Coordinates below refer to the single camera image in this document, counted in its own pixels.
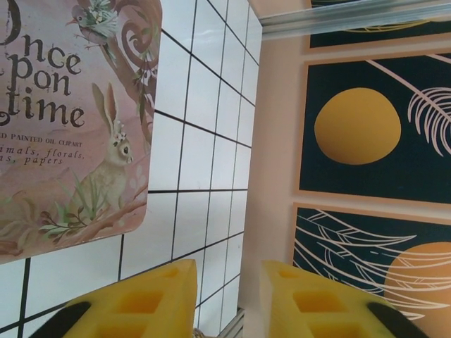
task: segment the yellow circle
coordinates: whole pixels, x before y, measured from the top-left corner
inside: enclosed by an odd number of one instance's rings
[[[423,315],[424,317],[415,320],[415,324],[430,338],[450,336],[451,288],[442,287],[451,277],[450,252],[450,242],[427,243],[410,248],[391,263],[387,272],[389,278],[385,279],[386,286],[404,289],[385,291],[384,295],[398,304],[405,304],[399,307],[399,310]],[[430,290],[416,290],[427,287]],[[422,308],[418,307],[415,299],[444,306],[428,308],[426,304]]]
[[[361,165],[387,156],[401,137],[391,102],[376,90],[348,89],[321,109],[315,122],[322,152],[339,163]]]

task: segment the wall art print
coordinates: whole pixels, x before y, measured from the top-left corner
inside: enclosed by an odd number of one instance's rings
[[[306,0],[306,6],[318,8],[355,2],[356,0]],[[443,33],[451,33],[451,17],[432,18],[430,20],[417,20],[408,23],[396,23],[392,25],[379,25],[373,27],[356,28],[338,32],[329,32],[307,36],[311,49],[335,49],[347,50],[350,45],[365,44],[370,46],[387,46],[399,44],[400,39],[413,39],[416,41],[431,41],[445,39],[440,36]]]
[[[0,263],[138,227],[159,0],[0,4]]]
[[[384,297],[430,338],[449,335],[449,225],[306,204],[294,212],[294,266]]]
[[[299,190],[451,204],[451,54],[328,62],[305,66]]]

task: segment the white tile wall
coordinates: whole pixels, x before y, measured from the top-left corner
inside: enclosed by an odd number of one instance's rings
[[[236,140],[239,115],[240,95],[228,84],[222,82],[216,132],[224,137]]]
[[[0,265],[0,338],[28,337],[66,301],[181,258],[197,262],[194,326],[216,336],[236,314],[261,26],[246,0],[161,2],[143,225]]]
[[[208,209],[208,192],[179,194],[173,248],[175,258],[204,246]]]
[[[148,196],[142,225],[124,236],[121,279],[171,259],[176,201],[176,193]]]
[[[177,190],[183,124],[156,114],[154,125],[149,190]]]
[[[245,229],[247,192],[233,192],[232,210],[230,212],[229,236],[238,234]]]
[[[225,282],[235,278],[241,270],[243,235],[232,237],[228,240],[227,263],[225,265]]]
[[[213,159],[212,189],[232,189],[233,170],[235,168],[235,142],[216,137]]]
[[[160,43],[155,109],[183,118],[189,70],[190,55],[163,34]]]
[[[200,308],[199,329],[210,337],[216,337],[221,330],[223,291],[215,293]]]
[[[221,20],[209,2],[197,0],[192,53],[216,74],[221,74],[225,28],[226,23]]]
[[[245,48],[229,28],[225,33],[223,79],[240,92]]]
[[[219,242],[228,236],[231,202],[232,192],[212,192],[210,194],[207,245]]]
[[[19,320],[24,269],[25,261],[0,265],[0,304],[8,304],[0,306],[0,327]]]
[[[195,76],[190,77],[186,121],[214,132],[218,106],[219,77],[196,60],[192,60],[191,73],[195,74]]]
[[[180,189],[210,188],[214,135],[187,125],[183,137]]]
[[[226,270],[227,243],[210,246],[205,250],[204,276],[202,278],[201,300],[209,298],[224,284]]]
[[[0,338],[17,338],[17,336],[18,336],[17,328],[5,331],[4,333],[0,333]]]
[[[221,316],[221,331],[226,328],[228,323],[237,314],[238,287],[240,286],[240,278],[237,277],[224,287],[223,313]]]

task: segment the rabbit illustration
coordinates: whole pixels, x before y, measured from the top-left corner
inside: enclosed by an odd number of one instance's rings
[[[118,119],[119,113],[113,87],[109,84],[104,96],[100,88],[93,83],[92,93],[97,109],[109,130],[109,141],[104,160],[81,181],[79,188],[75,190],[69,205],[72,213],[79,210],[80,206],[89,206],[93,210],[99,204],[101,209],[111,207],[117,211],[122,208],[121,195],[127,183],[125,166],[133,162],[130,142],[126,133],[122,131],[123,125]],[[93,219],[92,210],[84,210],[82,218]]]

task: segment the white tile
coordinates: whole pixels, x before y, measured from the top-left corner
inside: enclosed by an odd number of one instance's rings
[[[214,8],[216,8],[219,14],[221,14],[221,16],[226,19],[228,0],[210,0],[210,2],[214,6]]]
[[[247,26],[246,48],[257,61],[260,59],[262,34],[261,23],[251,7],[249,10],[249,25]]]
[[[240,278],[235,278],[224,287],[223,314],[221,317],[221,331],[235,318],[238,310],[238,292],[240,289]]]
[[[229,236],[245,230],[247,192],[233,192]]]
[[[207,0],[197,0],[192,52],[217,74],[221,74],[226,24]]]
[[[155,114],[149,190],[177,190],[182,135],[181,122]]]
[[[231,201],[232,192],[212,192],[210,194],[209,226],[206,231],[207,245],[227,238]]]
[[[208,192],[180,193],[175,222],[174,257],[180,257],[205,245]]]
[[[0,327],[19,320],[25,260],[0,265]]]
[[[232,189],[236,143],[216,137],[214,146],[212,189]]]
[[[199,326],[199,310],[200,310],[200,307],[199,307],[199,308],[196,308],[196,309],[194,310],[194,323],[193,323],[193,327],[196,327],[196,328],[198,328],[198,326]]]
[[[183,140],[180,189],[209,189],[214,135],[187,125]]]
[[[219,94],[218,123],[216,132],[229,139],[237,139],[240,95],[225,82]]]
[[[191,63],[191,75],[186,121],[214,131],[218,109],[219,77],[194,59]]]
[[[204,270],[204,250],[198,251],[192,255],[184,257],[184,259],[194,259],[197,268],[197,300],[196,306],[200,304],[200,288],[202,285],[202,272]]]
[[[177,194],[148,195],[142,225],[125,234],[122,279],[171,259],[176,198]]]
[[[155,109],[178,118],[185,116],[189,67],[190,55],[162,34]]]
[[[236,90],[241,92],[245,48],[228,28],[225,33],[223,79]]]
[[[248,12],[249,2],[247,0],[228,1],[227,23],[243,44],[246,43]]]
[[[161,0],[163,6],[163,29],[191,49],[195,0]]]
[[[257,97],[257,83],[259,78],[259,66],[246,52],[245,72],[242,79],[242,94],[253,104]]]
[[[41,326],[43,326],[45,324],[45,322],[48,321],[50,318],[52,318],[54,316],[54,314],[57,312],[58,312],[58,310],[47,313],[46,315],[43,315],[42,317],[32,320],[31,322],[25,323],[23,325],[23,337],[28,338],[29,336],[31,336],[33,333],[35,333],[37,331],[37,329],[39,329]]]
[[[252,135],[254,132],[254,113],[255,107],[246,100],[241,100],[238,141],[248,146],[252,145]]]
[[[0,333],[0,338],[17,338],[18,329],[11,329],[6,332]]]
[[[249,182],[250,161],[251,149],[238,144],[233,189],[247,189],[247,183]]]
[[[226,271],[227,241],[210,246],[205,250],[202,297],[205,300],[224,285]]]
[[[217,337],[221,326],[223,291],[216,293],[200,306],[199,329],[210,337]]]
[[[26,315],[116,282],[121,236],[33,257]]]
[[[227,264],[225,267],[225,282],[235,278],[241,271],[243,234],[228,240]]]

